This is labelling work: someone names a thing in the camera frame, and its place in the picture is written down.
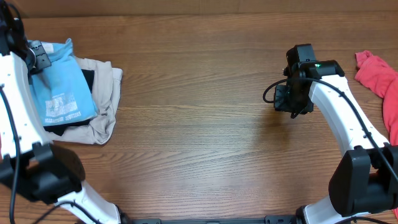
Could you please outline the light blue t-shirt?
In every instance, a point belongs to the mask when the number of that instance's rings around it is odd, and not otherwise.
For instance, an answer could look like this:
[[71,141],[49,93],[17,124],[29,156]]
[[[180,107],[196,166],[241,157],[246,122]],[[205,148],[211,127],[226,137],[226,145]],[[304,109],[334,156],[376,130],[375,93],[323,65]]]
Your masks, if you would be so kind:
[[97,107],[73,53],[73,42],[44,42],[51,66],[29,79],[30,92],[43,126],[94,118]]

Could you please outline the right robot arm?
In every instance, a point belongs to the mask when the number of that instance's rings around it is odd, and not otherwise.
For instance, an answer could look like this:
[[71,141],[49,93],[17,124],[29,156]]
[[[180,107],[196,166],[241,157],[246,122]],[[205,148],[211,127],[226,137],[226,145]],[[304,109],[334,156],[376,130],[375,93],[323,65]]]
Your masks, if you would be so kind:
[[328,195],[298,209],[286,222],[351,223],[397,208],[397,146],[368,120],[338,62],[317,60],[311,44],[295,45],[286,58],[285,79],[271,85],[270,103],[292,119],[317,106],[342,155]]

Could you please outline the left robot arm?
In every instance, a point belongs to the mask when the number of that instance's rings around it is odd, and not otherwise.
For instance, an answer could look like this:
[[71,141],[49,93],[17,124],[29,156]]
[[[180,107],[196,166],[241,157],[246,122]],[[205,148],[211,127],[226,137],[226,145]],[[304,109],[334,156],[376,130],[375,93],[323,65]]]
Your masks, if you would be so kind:
[[77,154],[48,138],[28,79],[50,66],[42,43],[27,41],[16,7],[1,1],[1,183],[11,190],[10,223],[16,195],[62,207],[84,223],[129,223],[85,180]]

